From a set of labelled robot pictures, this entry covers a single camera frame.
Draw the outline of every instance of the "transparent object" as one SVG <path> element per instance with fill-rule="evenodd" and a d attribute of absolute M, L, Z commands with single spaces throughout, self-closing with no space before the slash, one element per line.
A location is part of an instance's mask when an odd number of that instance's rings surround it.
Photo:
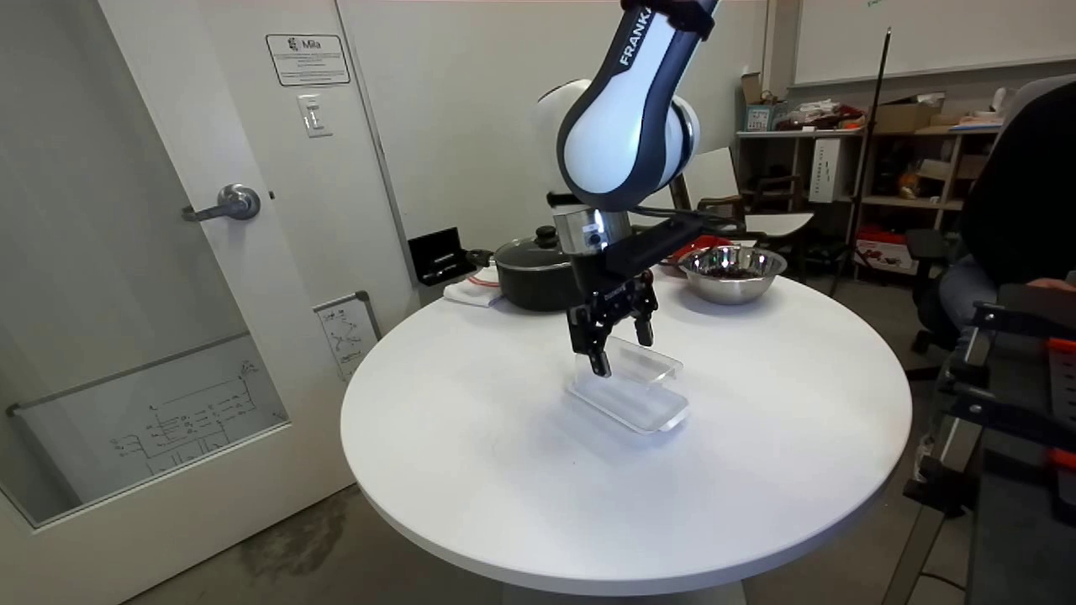
<path fill-rule="evenodd" d="M 586 362 L 568 375 L 570 398 L 594 405 L 632 432 L 670 432 L 687 420 L 682 362 L 627 339 L 606 343 L 611 375 Z"/>

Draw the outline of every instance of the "white table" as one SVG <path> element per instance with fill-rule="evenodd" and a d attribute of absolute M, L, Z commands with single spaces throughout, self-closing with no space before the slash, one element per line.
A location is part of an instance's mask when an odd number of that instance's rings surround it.
<path fill-rule="evenodd" d="M 662 439 L 566 396 L 580 358 L 560 317 L 435 302 L 401 322 L 342 404 L 372 506 L 457 568 L 556 596 L 732 583 L 736 600 L 741 578 L 816 548 L 902 455 L 902 362 L 790 278 L 753 306 L 657 289 L 657 349 L 682 358 L 689 392 Z"/>

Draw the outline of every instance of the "gray floor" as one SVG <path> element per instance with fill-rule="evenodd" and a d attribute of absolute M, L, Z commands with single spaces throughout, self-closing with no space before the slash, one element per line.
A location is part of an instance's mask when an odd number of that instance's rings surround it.
<path fill-rule="evenodd" d="M 908 343 L 917 329 L 914 306 L 905 286 L 844 282 L 838 300 L 856 308 L 896 354 L 908 358 Z M 896 561 L 914 504 L 902 498 L 908 461 L 865 513 L 815 555 L 749 578 L 749 605 L 873 605 L 884 596 Z M 969 570 L 969 516 L 947 522 L 932 573 L 964 580 Z M 364 500 L 361 491 L 342 491 L 252 542 L 157 583 L 134 605 L 494 605 L 499 583 L 439 564 L 420 548 L 394 535 Z M 959 589 L 921 578 L 912 605 L 959 605 Z"/>

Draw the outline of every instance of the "door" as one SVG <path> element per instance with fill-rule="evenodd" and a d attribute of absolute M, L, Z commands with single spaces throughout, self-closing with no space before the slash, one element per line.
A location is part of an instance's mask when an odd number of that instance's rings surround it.
<path fill-rule="evenodd" d="M 122 600 L 342 487 L 342 383 L 197 0 L 2 0 L 0 81 L 0 600 Z"/>

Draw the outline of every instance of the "metal bowl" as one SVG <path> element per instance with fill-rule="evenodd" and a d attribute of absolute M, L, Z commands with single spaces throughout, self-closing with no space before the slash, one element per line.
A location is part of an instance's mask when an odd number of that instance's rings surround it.
<path fill-rule="evenodd" d="M 770 282 L 786 268 L 786 258 L 770 247 L 719 245 L 682 258 L 689 289 L 714 302 L 759 300 Z"/>

